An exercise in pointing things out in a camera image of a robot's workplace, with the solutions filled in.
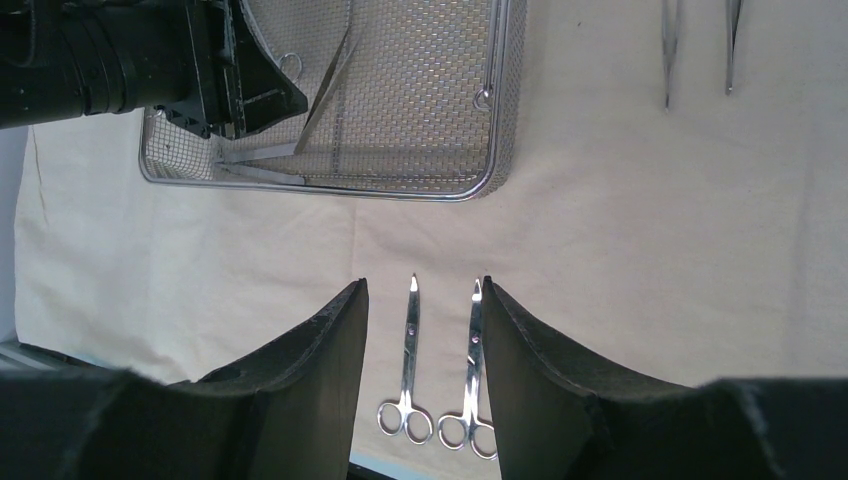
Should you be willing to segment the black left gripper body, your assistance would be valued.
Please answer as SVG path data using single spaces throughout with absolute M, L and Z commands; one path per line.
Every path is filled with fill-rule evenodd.
M 303 114 L 243 1 L 5 1 L 5 129 L 139 108 L 238 140 Z

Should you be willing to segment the thin metal needle tweezers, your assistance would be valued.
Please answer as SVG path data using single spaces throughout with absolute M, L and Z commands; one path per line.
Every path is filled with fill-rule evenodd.
M 677 58 L 679 31 L 682 18 L 681 0 L 662 0 L 661 5 L 661 42 L 664 81 L 663 108 L 666 113 L 671 108 L 673 91 L 673 73 Z

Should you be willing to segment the metal surgical instrument tray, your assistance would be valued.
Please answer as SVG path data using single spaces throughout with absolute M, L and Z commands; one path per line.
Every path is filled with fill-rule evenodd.
M 511 168 L 527 5 L 523 1 L 249 1 L 254 31 L 310 109 L 348 26 L 359 38 L 304 152 L 336 172 L 307 185 L 228 175 L 224 152 L 294 148 L 308 114 L 241 139 L 203 139 L 148 110 L 139 165 L 150 182 L 422 201 L 463 201 Z

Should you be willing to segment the metal surgical scissors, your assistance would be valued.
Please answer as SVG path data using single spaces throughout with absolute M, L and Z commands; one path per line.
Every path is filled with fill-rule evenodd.
M 482 301 L 482 281 L 477 278 L 471 295 L 471 311 L 468 321 L 467 368 L 462 410 L 441 415 L 436 423 L 436 433 L 441 444 L 448 450 L 459 451 L 468 446 L 478 458 L 492 461 L 498 458 L 497 449 L 486 451 L 479 446 L 477 441 L 477 434 L 480 431 L 495 432 L 493 424 L 479 416 L 484 373 Z M 446 426 L 451 423 L 456 423 L 462 428 L 462 437 L 458 442 L 450 441 L 446 436 Z

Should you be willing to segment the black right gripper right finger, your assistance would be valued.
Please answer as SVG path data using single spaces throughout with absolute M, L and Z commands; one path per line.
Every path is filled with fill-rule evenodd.
M 843 378 L 687 387 L 620 365 L 490 278 L 482 336 L 505 479 L 843 479 Z

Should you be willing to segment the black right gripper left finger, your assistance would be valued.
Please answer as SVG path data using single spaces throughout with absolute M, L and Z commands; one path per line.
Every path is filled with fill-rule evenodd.
M 343 479 L 368 329 L 365 280 L 197 381 L 88 365 L 1 375 L 5 479 Z

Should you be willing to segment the beige cloth wrap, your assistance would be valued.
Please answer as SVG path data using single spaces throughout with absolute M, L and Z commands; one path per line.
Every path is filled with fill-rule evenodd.
M 382 434 L 412 277 L 415 401 L 461 407 L 476 278 L 678 384 L 847 373 L 847 5 L 687 1 L 663 94 L 657 1 L 533 1 L 512 171 L 462 203 L 155 185 L 138 113 L 31 128 L 19 162 L 20 340 L 195 380 L 369 286 L 354 458 L 442 479 L 496 462 Z

